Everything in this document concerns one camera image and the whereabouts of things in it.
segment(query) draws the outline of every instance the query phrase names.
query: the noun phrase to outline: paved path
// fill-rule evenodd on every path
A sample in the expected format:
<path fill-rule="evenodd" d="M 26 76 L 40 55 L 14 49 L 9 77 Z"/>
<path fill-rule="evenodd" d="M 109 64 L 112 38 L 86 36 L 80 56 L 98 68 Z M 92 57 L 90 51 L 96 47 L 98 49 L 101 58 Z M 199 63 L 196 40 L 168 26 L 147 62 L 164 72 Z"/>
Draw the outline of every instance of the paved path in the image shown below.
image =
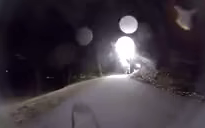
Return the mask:
<path fill-rule="evenodd" d="M 26 127 L 72 128 L 72 118 L 75 128 L 205 127 L 205 104 L 196 100 L 173 96 L 123 76 L 104 77 L 82 84 L 93 86 L 33 119 Z M 75 113 L 74 106 L 86 108 Z"/>

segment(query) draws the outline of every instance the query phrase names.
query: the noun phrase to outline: bright light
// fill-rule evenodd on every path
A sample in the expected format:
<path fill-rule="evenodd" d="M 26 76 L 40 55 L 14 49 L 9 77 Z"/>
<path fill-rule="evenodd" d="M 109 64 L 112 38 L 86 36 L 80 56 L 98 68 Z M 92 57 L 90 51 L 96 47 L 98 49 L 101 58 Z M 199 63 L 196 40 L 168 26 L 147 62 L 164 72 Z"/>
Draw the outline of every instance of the bright light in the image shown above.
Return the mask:
<path fill-rule="evenodd" d="M 122 65 L 128 64 L 127 60 L 133 59 L 135 55 L 135 43 L 127 36 L 119 38 L 115 44 L 115 50 Z"/>
<path fill-rule="evenodd" d="M 141 68 L 141 64 L 135 64 L 137 68 Z"/>
<path fill-rule="evenodd" d="M 134 33 L 138 28 L 138 22 L 133 16 L 124 16 L 119 22 L 119 27 L 126 34 Z"/>

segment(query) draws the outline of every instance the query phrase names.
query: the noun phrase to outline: road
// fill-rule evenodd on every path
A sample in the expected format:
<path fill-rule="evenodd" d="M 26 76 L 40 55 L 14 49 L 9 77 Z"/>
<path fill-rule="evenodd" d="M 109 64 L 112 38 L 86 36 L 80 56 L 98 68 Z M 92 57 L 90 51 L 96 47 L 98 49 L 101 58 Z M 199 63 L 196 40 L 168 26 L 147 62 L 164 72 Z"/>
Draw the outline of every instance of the road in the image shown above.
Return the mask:
<path fill-rule="evenodd" d="M 205 104 L 174 96 L 126 76 L 80 83 L 86 86 L 25 128 L 201 128 Z"/>

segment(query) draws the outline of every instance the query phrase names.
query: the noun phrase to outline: street light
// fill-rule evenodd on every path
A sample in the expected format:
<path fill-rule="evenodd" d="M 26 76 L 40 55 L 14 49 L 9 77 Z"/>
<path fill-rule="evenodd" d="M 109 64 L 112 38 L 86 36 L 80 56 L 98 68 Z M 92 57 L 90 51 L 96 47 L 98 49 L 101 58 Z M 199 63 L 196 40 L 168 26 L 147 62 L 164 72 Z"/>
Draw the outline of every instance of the street light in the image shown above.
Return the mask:
<path fill-rule="evenodd" d="M 116 44 L 115 50 L 123 67 L 130 69 L 131 61 L 135 56 L 135 43 L 127 36 L 120 37 Z"/>

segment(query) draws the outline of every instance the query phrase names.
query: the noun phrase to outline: asphalt road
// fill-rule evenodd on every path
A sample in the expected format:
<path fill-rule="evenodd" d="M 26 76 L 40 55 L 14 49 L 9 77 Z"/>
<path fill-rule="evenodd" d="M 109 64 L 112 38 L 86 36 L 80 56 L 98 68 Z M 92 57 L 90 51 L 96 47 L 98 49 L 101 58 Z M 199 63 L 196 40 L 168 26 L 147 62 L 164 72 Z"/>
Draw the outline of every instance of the asphalt road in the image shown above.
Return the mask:
<path fill-rule="evenodd" d="M 33 119 L 28 128 L 201 128 L 205 104 L 128 77 L 79 84 L 87 89 Z"/>

